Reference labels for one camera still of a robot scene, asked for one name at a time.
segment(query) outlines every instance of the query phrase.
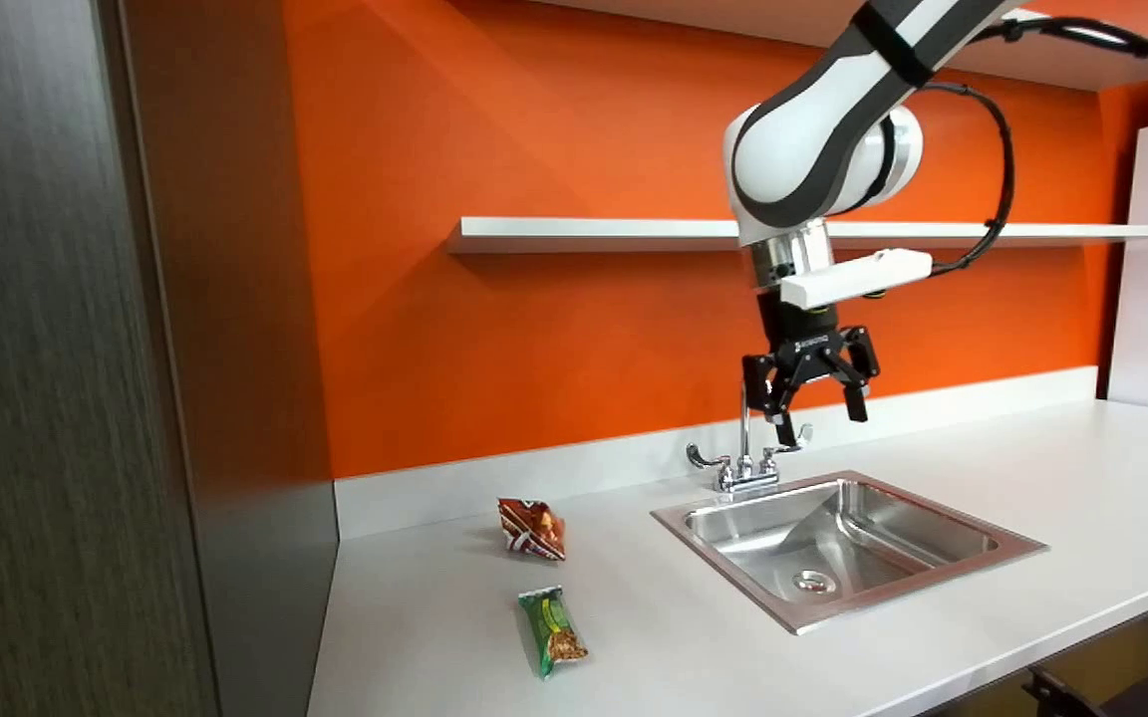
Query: sink drain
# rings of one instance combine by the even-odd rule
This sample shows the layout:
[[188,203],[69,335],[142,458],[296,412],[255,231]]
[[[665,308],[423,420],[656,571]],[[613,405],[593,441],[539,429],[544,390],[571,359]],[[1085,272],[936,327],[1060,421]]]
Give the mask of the sink drain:
[[802,571],[802,575],[795,575],[795,588],[802,588],[802,594],[833,594],[833,588],[842,588],[842,584],[837,584],[837,579],[829,579],[829,575],[819,575],[819,571]]

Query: faucet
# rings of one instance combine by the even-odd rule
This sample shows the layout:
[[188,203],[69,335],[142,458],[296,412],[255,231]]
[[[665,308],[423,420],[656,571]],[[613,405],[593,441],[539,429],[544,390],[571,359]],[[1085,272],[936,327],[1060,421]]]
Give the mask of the faucet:
[[762,489],[774,489],[781,487],[781,469],[778,469],[778,458],[781,445],[766,445],[762,452],[762,462],[750,453],[750,412],[741,402],[741,420],[737,420],[737,458],[722,453],[722,458],[705,458],[693,441],[686,445],[686,458],[689,466],[714,466],[716,469],[716,489],[725,493],[762,493]]

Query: green snack bar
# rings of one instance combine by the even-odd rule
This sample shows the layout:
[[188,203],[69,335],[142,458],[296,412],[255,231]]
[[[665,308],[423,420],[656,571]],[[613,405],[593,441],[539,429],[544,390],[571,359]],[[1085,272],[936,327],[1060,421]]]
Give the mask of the green snack bar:
[[516,594],[535,648],[539,648],[539,675],[551,676],[556,667],[581,661],[587,645],[572,635],[571,611],[562,600],[556,584],[527,588]]

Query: ceiling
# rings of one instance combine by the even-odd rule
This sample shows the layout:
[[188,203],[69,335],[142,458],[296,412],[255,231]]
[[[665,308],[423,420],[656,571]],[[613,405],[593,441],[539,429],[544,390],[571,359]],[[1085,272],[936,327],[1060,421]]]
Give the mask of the ceiling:
[[[858,0],[543,0],[562,9],[587,9],[604,15],[636,15],[733,37],[762,37],[786,45],[825,49],[847,15],[859,9]],[[1024,3],[1039,11],[1077,11],[1100,15],[1148,37],[1148,0],[1039,0]],[[1027,37],[1020,45],[976,45],[964,49],[950,68],[1060,84],[1060,86],[1121,86],[1148,78],[1148,60],[1093,53],[1078,45],[1054,45]]]

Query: sink basin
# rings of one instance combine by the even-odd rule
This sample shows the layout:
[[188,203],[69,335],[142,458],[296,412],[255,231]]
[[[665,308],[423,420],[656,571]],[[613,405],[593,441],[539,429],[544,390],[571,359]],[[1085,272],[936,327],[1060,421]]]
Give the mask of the sink basin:
[[791,635],[1043,551],[854,469],[655,517]]

